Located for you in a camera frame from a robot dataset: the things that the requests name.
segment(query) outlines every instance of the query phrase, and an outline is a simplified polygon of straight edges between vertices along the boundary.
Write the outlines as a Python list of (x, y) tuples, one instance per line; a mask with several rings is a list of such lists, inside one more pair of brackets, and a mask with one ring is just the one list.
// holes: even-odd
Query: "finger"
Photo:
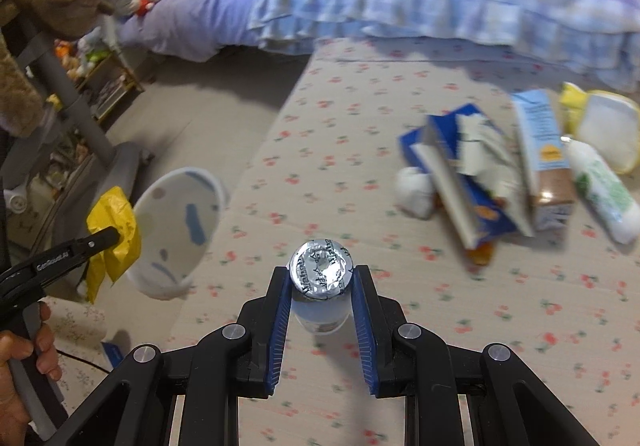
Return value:
[(53, 370), (47, 372), (47, 375), (51, 378), (51, 381), (58, 382), (60, 379), (62, 379), (62, 368), (57, 366)]
[(10, 331), (0, 332), (0, 365), (9, 361), (24, 360), (33, 353), (33, 344)]
[(51, 317), (51, 307), (49, 307), (44, 301), (40, 302), (40, 319), (47, 321)]
[(51, 370), (58, 366), (58, 352), (56, 349), (50, 348), (47, 352), (43, 352), (38, 356), (36, 367), (41, 374), (48, 374)]
[(36, 334), (36, 345), (40, 349), (40, 352), (46, 352), (53, 346), (53, 341), (55, 340), (55, 336), (51, 327), (49, 327), (46, 323)]

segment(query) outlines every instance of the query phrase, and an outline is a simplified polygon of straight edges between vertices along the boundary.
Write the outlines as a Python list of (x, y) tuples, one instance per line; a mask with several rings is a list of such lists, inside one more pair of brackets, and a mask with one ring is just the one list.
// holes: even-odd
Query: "silver screw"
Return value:
[(149, 347), (148, 345), (138, 347), (133, 353), (133, 358), (139, 363), (147, 363), (151, 361), (155, 356), (156, 349), (154, 347)]
[(488, 353), (494, 361), (506, 361), (511, 357), (511, 350), (504, 345), (491, 345)]
[(400, 334), (406, 340), (414, 340), (419, 338), (422, 331), (418, 325), (414, 323), (403, 323), (398, 327), (398, 334)]
[(226, 337), (228, 340), (236, 340), (244, 336), (244, 327), (239, 325), (238, 323), (231, 323), (222, 329), (222, 335)]

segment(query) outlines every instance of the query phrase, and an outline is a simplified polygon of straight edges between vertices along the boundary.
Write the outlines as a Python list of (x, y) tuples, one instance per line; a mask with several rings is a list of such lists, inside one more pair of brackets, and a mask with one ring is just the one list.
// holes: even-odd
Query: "white tissue ball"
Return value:
[(433, 212), (431, 175), (420, 168), (404, 168), (396, 175), (396, 198), (405, 211), (418, 219), (428, 219)]

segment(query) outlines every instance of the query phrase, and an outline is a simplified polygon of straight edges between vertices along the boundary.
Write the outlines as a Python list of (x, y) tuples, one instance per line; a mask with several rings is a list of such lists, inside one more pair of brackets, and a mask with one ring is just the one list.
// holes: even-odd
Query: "yellow plastic bag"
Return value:
[(94, 303), (105, 275), (109, 275), (113, 282), (122, 276), (140, 257), (142, 241), (131, 204), (118, 186), (98, 199), (86, 218), (86, 225), (91, 234), (110, 225), (120, 233), (120, 241), (115, 247), (102, 251), (89, 260), (86, 298)]
[(590, 90), (566, 82), (560, 96), (564, 130), (595, 148), (617, 174), (640, 162), (640, 108), (624, 95)]

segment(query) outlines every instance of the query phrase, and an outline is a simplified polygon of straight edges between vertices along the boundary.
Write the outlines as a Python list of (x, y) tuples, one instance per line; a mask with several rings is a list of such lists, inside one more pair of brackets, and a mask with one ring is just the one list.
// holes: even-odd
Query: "brown teddy bear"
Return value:
[[(20, 12), (57, 38), (76, 40), (90, 31), (100, 14), (112, 14), (108, 0), (0, 0), (0, 29)], [(43, 98), (31, 86), (0, 34), (0, 126), (28, 137), (42, 118)]]

